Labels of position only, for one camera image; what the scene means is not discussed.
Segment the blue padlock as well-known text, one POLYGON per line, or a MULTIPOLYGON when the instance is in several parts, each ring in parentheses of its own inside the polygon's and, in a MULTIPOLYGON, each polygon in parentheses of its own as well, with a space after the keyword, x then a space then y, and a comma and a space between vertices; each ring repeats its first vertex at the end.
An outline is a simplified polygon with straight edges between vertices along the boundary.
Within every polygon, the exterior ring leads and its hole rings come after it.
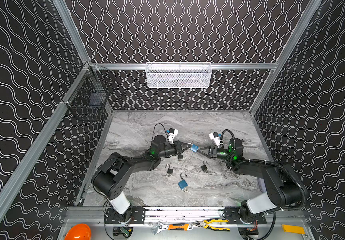
POLYGON ((190 150, 196 153, 196 152, 197 152, 197 150, 198 150, 198 146, 197 146, 197 145, 192 144, 192 145, 190 146, 190 150))
POLYGON ((182 191, 186 192, 188 184, 185 181, 184 177, 187 177, 187 174, 186 173, 180 173, 179 177, 180 177, 180 181, 178 182, 178 186, 182 191))

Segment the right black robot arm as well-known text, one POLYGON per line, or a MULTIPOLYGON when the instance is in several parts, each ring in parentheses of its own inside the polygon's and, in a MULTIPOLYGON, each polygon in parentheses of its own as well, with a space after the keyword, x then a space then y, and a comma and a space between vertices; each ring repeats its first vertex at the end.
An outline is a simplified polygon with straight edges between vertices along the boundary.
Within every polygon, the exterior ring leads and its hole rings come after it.
POLYGON ((197 150, 210 159, 224 161, 228 170, 237 175, 263 180, 265 191, 241 203, 242 216, 250 218, 261 213, 299 210, 305 207, 307 190, 292 167, 273 161, 246 159, 243 149, 243 140, 232 138, 227 147, 220 144, 197 150))

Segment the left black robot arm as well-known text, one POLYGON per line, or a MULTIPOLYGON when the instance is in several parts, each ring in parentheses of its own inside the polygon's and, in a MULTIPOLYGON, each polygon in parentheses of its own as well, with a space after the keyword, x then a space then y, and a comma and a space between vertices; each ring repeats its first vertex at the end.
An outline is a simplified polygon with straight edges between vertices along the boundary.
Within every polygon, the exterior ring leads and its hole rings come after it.
POLYGON ((162 158, 180 155, 192 146, 193 144, 182 141, 170 143, 166 137, 157 135, 151 140, 150 147, 140 156, 111 154, 94 172, 91 184, 96 192, 108 200, 116 213, 124 215, 131 207, 124 194, 130 176, 137 172, 152 171, 158 167, 162 158))

